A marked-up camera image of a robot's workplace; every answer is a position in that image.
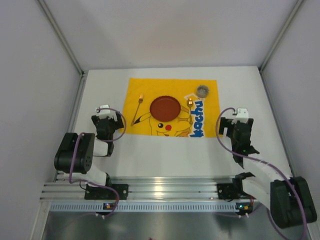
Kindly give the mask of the yellow Pikachu placemat cloth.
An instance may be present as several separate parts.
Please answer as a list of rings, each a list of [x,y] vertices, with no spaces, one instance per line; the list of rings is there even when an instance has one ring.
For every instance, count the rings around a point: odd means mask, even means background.
[[[124,101],[127,134],[216,137],[218,83],[207,79],[131,78]]]

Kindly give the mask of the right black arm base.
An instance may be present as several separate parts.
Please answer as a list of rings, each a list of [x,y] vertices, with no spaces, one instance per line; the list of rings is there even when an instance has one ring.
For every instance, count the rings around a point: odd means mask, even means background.
[[[241,192],[233,183],[218,183],[217,195],[219,200],[231,202],[233,200],[249,200],[250,195]]]

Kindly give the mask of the red plate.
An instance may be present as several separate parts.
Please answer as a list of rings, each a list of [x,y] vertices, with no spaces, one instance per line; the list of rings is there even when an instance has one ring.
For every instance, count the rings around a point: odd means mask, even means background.
[[[170,122],[180,114],[181,105],[176,98],[163,95],[151,102],[149,111],[154,119],[160,122]]]

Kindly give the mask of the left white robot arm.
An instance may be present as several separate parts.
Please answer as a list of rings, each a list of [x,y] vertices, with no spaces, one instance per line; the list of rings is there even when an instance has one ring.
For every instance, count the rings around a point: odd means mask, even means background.
[[[96,133],[67,132],[54,157],[54,167],[71,182],[81,181],[92,186],[111,187],[110,176],[93,164],[94,157],[110,157],[114,151],[114,133],[124,127],[121,114],[93,115]]]

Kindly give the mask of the gold spoon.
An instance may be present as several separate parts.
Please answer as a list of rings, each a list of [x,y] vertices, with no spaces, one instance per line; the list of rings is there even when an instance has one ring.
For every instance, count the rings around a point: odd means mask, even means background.
[[[189,120],[188,121],[189,121],[189,123],[191,125],[193,124],[193,118],[192,118],[192,107],[193,107],[193,105],[194,105],[194,102],[193,102],[192,98],[189,97],[188,100],[187,100],[187,106],[189,108]]]

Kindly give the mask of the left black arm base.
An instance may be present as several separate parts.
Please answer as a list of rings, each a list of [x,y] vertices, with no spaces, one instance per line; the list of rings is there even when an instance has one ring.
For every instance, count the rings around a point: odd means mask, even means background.
[[[119,195],[119,200],[126,200],[129,194],[128,184],[112,184],[113,188]],[[84,195],[85,200],[116,200],[116,194],[112,190],[102,187],[87,185]]]

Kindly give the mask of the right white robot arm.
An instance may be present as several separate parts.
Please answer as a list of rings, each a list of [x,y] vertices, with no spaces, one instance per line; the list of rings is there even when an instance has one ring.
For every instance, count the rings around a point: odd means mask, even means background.
[[[231,153],[242,172],[233,179],[235,192],[230,199],[253,197],[264,205],[271,219],[280,229],[307,227],[318,219],[307,181],[301,176],[283,173],[274,164],[257,158],[251,133],[254,120],[247,116],[225,118],[220,115],[215,124],[218,137],[226,135],[231,147],[222,147]]]

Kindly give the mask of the copper fork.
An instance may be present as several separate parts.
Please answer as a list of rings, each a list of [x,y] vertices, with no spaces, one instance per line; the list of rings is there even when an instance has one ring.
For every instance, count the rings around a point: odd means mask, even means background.
[[[143,101],[144,101],[144,95],[141,93],[139,95],[139,98],[138,98],[138,105],[136,107],[136,111],[134,113],[133,119],[132,119],[131,124],[130,124],[131,126],[133,126],[135,124],[136,120],[137,120],[137,114],[138,114],[140,105],[143,103]]]

